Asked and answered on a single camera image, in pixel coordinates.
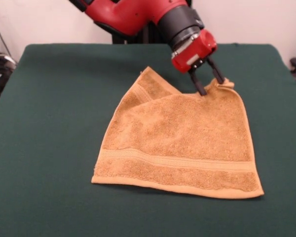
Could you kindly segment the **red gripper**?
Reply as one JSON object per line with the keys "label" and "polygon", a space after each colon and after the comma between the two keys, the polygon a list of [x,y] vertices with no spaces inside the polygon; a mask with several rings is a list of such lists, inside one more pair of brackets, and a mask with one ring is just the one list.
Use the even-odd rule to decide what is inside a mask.
{"label": "red gripper", "polygon": [[[172,64],[181,73],[188,72],[190,78],[201,96],[207,95],[207,91],[201,81],[197,79],[195,70],[190,70],[195,62],[204,61],[217,49],[217,43],[213,35],[206,29],[193,34],[178,49],[172,53]],[[213,75],[219,84],[224,83],[224,76],[218,69],[211,57],[207,58],[207,63],[212,68]]]}

